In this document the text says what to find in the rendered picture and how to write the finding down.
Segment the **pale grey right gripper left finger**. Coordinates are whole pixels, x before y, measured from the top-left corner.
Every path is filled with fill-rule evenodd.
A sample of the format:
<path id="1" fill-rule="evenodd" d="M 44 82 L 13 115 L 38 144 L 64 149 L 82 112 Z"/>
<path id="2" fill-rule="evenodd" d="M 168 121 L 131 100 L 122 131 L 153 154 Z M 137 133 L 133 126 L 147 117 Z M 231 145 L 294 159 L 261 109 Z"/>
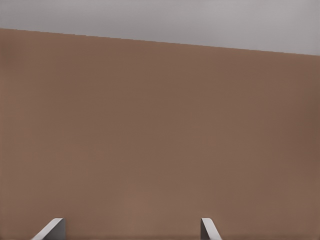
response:
<path id="1" fill-rule="evenodd" d="M 66 240 L 66 220 L 52 219 L 30 240 Z"/>

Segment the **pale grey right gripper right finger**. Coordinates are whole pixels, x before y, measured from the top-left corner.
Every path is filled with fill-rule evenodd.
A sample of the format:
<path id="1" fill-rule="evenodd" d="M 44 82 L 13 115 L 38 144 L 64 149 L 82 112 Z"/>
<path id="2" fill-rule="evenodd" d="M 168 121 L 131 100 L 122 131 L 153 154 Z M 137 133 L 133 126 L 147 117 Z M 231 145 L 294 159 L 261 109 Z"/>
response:
<path id="1" fill-rule="evenodd" d="M 200 220 L 201 240 L 222 240 L 213 220 L 211 218 L 201 218 Z"/>

